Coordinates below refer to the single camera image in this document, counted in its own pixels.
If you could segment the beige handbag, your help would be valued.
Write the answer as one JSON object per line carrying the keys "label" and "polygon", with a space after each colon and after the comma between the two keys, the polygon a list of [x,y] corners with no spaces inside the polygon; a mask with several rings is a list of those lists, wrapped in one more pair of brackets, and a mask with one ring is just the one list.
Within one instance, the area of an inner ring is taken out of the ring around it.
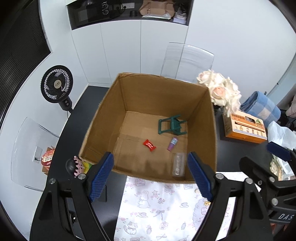
{"label": "beige handbag", "polygon": [[143,1],[139,12],[142,16],[157,15],[170,16],[175,14],[174,1]]}

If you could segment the pink patterned table mat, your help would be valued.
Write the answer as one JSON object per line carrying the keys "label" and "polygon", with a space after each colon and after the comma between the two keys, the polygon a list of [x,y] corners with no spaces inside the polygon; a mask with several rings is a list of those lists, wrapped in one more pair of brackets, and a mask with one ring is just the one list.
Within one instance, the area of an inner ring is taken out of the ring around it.
{"label": "pink patterned table mat", "polygon": [[114,240],[192,240],[208,209],[195,184],[127,177]]}

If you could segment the red snack bag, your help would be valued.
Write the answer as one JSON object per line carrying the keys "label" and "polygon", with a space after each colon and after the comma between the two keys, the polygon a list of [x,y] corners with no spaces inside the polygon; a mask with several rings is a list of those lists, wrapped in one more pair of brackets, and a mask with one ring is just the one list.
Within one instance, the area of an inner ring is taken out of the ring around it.
{"label": "red snack bag", "polygon": [[42,172],[45,173],[46,175],[49,172],[54,152],[55,152],[54,147],[47,148],[47,151],[41,157]]}

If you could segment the blue checked blanket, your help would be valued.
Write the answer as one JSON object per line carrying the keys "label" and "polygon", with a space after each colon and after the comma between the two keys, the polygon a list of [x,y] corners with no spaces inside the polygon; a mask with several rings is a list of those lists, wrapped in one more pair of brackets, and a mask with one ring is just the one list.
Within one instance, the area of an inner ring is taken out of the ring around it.
{"label": "blue checked blanket", "polygon": [[240,106],[240,110],[261,119],[267,128],[273,121],[280,119],[280,109],[266,95],[260,91],[255,91]]}

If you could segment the green toy chair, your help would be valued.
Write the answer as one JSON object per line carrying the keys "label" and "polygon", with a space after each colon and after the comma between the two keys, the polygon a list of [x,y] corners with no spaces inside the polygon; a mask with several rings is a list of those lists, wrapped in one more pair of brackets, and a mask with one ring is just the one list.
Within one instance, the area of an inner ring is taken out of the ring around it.
{"label": "green toy chair", "polygon": [[[187,131],[181,131],[181,124],[186,123],[186,120],[178,120],[181,115],[174,115],[169,118],[159,119],[158,121],[158,134],[161,135],[163,133],[172,133],[176,136],[185,135]],[[162,130],[162,123],[169,122],[169,128],[166,130]]]}

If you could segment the black desk fan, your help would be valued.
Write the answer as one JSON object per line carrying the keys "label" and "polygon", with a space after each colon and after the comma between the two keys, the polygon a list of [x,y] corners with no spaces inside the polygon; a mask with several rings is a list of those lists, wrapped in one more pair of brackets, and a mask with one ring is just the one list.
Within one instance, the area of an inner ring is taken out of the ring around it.
{"label": "black desk fan", "polygon": [[73,87],[73,75],[64,65],[55,65],[49,68],[41,80],[41,93],[50,103],[57,103],[64,110],[73,111],[69,97]]}

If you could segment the brown cardboard box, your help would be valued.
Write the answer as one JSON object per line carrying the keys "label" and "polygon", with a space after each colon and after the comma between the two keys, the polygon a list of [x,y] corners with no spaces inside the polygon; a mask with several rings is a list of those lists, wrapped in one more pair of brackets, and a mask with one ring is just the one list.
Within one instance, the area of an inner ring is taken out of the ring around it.
{"label": "brown cardboard box", "polygon": [[[158,134],[159,119],[180,114],[181,131]],[[167,147],[173,137],[175,147]],[[143,145],[151,141],[152,152]],[[163,183],[193,183],[188,169],[172,175],[176,153],[195,152],[203,163],[217,168],[216,124],[210,93],[203,85],[162,76],[120,73],[100,103],[85,135],[79,157],[96,164],[114,156],[114,172]]]}

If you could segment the clear chair at left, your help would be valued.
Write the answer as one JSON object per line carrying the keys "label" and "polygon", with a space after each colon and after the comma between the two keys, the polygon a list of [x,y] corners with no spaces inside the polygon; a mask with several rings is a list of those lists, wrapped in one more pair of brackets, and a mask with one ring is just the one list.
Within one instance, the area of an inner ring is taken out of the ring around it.
{"label": "clear chair at left", "polygon": [[47,175],[42,171],[42,156],[56,147],[59,136],[27,117],[15,139],[11,157],[11,180],[18,185],[42,192]]}

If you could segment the black wall oven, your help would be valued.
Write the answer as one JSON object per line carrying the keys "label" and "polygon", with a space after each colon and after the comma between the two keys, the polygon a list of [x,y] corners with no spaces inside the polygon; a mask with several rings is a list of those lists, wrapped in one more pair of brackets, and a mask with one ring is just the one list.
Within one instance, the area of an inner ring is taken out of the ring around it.
{"label": "black wall oven", "polygon": [[99,1],[73,1],[67,4],[72,30],[88,25],[97,15]]}

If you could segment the pink clothes pile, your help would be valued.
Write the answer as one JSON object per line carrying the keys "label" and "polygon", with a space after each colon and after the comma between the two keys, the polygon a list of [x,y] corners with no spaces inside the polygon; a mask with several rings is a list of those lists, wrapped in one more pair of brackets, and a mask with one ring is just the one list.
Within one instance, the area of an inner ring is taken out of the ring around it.
{"label": "pink clothes pile", "polygon": [[290,107],[285,112],[286,116],[296,118],[296,95],[294,95]]}

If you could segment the orange tissue box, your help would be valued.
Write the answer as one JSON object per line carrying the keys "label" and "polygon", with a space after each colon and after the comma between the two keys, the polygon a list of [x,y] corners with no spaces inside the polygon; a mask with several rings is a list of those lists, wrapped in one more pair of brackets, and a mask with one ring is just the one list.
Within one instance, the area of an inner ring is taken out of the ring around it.
{"label": "orange tissue box", "polygon": [[267,141],[263,120],[242,111],[223,115],[225,137],[261,144]]}

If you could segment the red candy wrapper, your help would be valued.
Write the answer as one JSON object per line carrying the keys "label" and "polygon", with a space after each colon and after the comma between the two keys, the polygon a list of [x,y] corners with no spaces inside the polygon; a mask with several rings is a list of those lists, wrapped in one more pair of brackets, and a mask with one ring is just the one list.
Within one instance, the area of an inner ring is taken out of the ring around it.
{"label": "red candy wrapper", "polygon": [[147,148],[149,148],[150,152],[152,152],[156,149],[156,146],[148,139],[143,142],[143,145],[146,146]]}

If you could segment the cartoon boy figurine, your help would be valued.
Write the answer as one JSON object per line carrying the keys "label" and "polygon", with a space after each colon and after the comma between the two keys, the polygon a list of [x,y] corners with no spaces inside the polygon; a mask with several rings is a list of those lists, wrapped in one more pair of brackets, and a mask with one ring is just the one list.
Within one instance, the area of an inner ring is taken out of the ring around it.
{"label": "cartoon boy figurine", "polygon": [[65,164],[66,171],[74,177],[78,177],[82,173],[86,174],[91,166],[92,164],[82,161],[78,156],[68,159]]}

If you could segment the pink rose bouquet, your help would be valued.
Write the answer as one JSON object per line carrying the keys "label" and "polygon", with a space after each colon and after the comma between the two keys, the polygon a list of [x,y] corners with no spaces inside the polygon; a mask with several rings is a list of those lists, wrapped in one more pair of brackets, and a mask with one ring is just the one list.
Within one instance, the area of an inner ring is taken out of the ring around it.
{"label": "pink rose bouquet", "polygon": [[223,108],[224,115],[227,117],[240,109],[242,95],[238,89],[238,85],[229,77],[225,78],[221,73],[208,70],[198,75],[197,82],[208,88],[211,102],[215,106]]}

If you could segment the small blue purple bottle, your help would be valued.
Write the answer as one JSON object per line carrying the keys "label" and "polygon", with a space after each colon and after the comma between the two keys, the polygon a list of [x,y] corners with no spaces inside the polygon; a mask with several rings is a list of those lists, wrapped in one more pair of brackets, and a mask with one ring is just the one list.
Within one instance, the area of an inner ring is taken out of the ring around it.
{"label": "small blue purple bottle", "polygon": [[177,142],[178,142],[178,139],[176,137],[173,137],[172,140],[170,141],[168,147],[167,147],[167,150],[171,151],[175,147]]}

